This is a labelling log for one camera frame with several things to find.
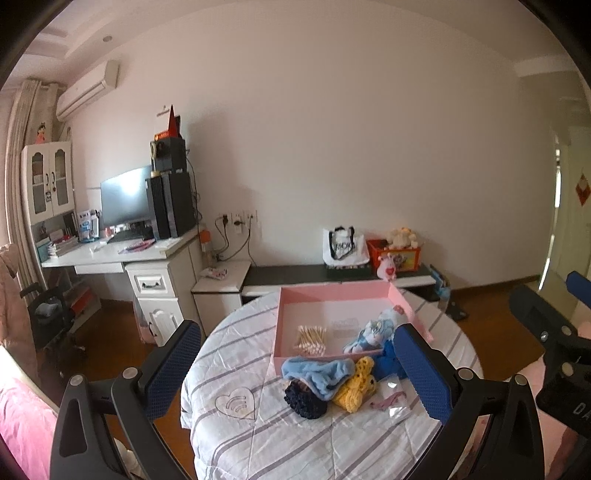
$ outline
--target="white cabinet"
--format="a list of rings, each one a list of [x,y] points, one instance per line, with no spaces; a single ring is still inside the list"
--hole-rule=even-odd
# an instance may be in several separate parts
[[[240,292],[250,266],[251,263],[244,260],[224,262],[218,265],[228,271],[223,280],[201,278],[191,289],[206,335],[242,306]]]
[[[22,199],[31,225],[74,209],[70,142],[28,145],[21,162]]]
[[[139,306],[154,335],[163,345],[183,320],[201,324],[191,296],[195,284],[194,255],[196,241],[166,260],[132,262],[125,266]]]
[[[219,323],[242,307],[239,293],[193,294],[205,335],[211,335]]]

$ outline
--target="blue plush toy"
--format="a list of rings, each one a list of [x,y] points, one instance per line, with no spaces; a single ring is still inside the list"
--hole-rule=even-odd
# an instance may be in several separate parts
[[[343,353],[359,353],[367,350],[379,350],[392,338],[398,325],[408,321],[400,305],[384,310],[377,320],[370,320],[358,337],[343,348]]]
[[[384,345],[384,351],[379,355],[374,355],[374,367],[372,368],[371,374],[374,376],[376,381],[380,381],[390,375],[397,375],[400,380],[405,379],[408,375],[402,368],[400,360],[396,357],[394,352],[394,344],[392,340],[388,340]]]

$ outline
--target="speaker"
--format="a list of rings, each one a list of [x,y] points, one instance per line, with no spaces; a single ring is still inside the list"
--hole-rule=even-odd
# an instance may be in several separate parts
[[[187,171],[185,140],[180,137],[166,137],[150,143],[152,170]]]
[[[170,227],[168,225],[168,216],[166,215],[166,203],[164,200],[164,186],[162,177],[153,177],[146,180],[146,190],[148,193],[148,207],[150,209],[150,219],[152,230],[156,240],[170,238]]]

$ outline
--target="power cord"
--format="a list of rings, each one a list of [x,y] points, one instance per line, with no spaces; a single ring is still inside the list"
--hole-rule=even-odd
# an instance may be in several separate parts
[[[217,224],[217,221],[221,220],[222,224],[223,224],[223,233],[220,230],[220,227]],[[224,246],[220,249],[217,250],[216,253],[222,254],[224,253],[229,247],[230,247],[230,241],[228,240],[228,232],[226,230],[226,225],[228,224],[228,216],[227,215],[223,215],[221,217],[217,217],[214,221],[213,224],[216,226],[217,231],[219,232],[219,234],[222,236],[222,239],[224,240]]]
[[[252,258],[252,255],[251,255],[251,225],[252,225],[252,216],[249,217],[249,219],[248,219],[248,236],[246,237],[245,242],[241,245],[241,247],[238,250],[236,250],[229,257],[219,258],[220,262],[226,262],[226,261],[230,260],[231,258],[234,258],[236,255],[238,255],[244,249],[244,247],[246,247],[246,250],[248,251],[248,256],[250,257],[252,263],[256,267],[256,262],[254,261],[254,259]]]
[[[197,215],[197,230],[199,230],[199,223],[201,222],[201,220],[203,220],[203,215],[199,211],[199,207],[197,206],[197,204],[201,201],[201,195],[199,195],[199,193],[197,192],[197,180],[195,179],[195,168],[193,167],[191,162],[189,162],[189,152],[190,151],[191,151],[191,149],[188,148],[185,150],[185,153],[186,153],[186,157],[187,157],[187,165],[191,168],[191,171],[193,172],[193,187],[195,188],[195,190],[192,194],[192,197],[194,200],[193,208],[195,209],[195,212]]]

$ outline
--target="pink plush toy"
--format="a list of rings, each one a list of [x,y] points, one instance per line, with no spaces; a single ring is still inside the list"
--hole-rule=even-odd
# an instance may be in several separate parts
[[[392,281],[396,278],[396,265],[391,254],[379,258],[379,267],[376,273],[379,278],[385,281]]]

